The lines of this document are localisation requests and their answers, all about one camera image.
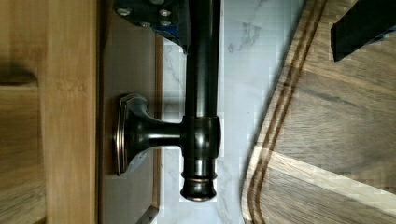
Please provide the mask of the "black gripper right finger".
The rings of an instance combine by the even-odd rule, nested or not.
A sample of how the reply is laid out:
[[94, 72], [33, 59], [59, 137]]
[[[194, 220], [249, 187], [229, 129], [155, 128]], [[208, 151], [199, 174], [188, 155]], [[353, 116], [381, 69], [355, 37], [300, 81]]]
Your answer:
[[396, 0], [358, 0], [331, 29], [332, 56], [343, 60], [395, 31]]

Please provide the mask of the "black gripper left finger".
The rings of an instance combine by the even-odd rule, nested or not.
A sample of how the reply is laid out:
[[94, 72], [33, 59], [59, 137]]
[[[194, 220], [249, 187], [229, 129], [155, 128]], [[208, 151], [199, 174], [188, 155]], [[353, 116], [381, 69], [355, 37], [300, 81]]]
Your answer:
[[189, 0], [114, 0], [113, 8], [129, 23], [151, 28], [188, 53], [191, 44]]

